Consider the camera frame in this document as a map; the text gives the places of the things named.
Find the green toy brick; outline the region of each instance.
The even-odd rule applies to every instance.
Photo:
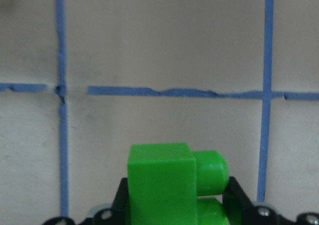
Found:
[[[222,193],[228,172],[215,151],[193,153],[186,143],[133,145],[128,183],[131,225],[205,225],[213,216],[207,208],[220,207],[197,196]],[[220,210],[212,212],[225,220]]]
[[[196,160],[187,144],[132,146],[128,178],[132,225],[196,224]]]

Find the metal screw head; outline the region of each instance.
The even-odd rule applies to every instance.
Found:
[[[315,215],[311,215],[311,214],[308,214],[306,216],[306,220],[309,224],[312,224],[312,225],[319,225],[319,218]]]
[[[112,216],[112,212],[110,210],[105,210],[101,214],[101,219],[106,220],[109,219]]]
[[[62,219],[61,221],[57,222],[55,225],[67,225],[66,220]]]
[[[270,216],[270,210],[266,207],[259,207],[257,211],[258,211],[259,215],[261,215],[263,217]]]

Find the green lego piece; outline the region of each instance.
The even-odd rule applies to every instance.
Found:
[[[216,151],[192,152],[186,143],[133,145],[128,161],[131,225],[227,225],[214,198],[228,183]]]

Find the white wall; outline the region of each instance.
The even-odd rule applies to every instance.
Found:
[[[256,199],[262,101],[87,95],[90,85],[262,90],[265,0],[65,0],[70,217],[111,202],[131,144],[216,149]],[[319,91],[318,0],[275,0],[273,89]],[[54,0],[0,0],[0,224],[59,213]],[[319,211],[318,102],[272,101],[266,200]]]

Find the grid line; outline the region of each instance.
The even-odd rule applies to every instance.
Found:
[[[64,0],[56,2],[56,32],[58,36],[58,86],[55,93],[60,97],[59,155],[60,155],[60,213],[67,217],[69,213],[69,182],[68,182],[68,136],[67,136],[67,104],[66,104],[66,45]]]
[[[211,90],[198,89],[169,89],[157,91],[144,87],[113,87],[113,86],[89,86],[88,95],[112,95],[112,96],[149,96],[149,97],[193,97],[193,98],[232,98],[232,99],[262,99],[262,91],[248,91],[243,93],[216,93]]]
[[[0,92],[38,93],[48,90],[46,84],[0,83]]]
[[[264,80],[263,80],[263,105],[260,135],[259,171],[257,185],[257,200],[265,201],[267,156],[271,111],[271,73],[273,50],[273,15],[274,0],[265,0],[265,38],[264,38]]]

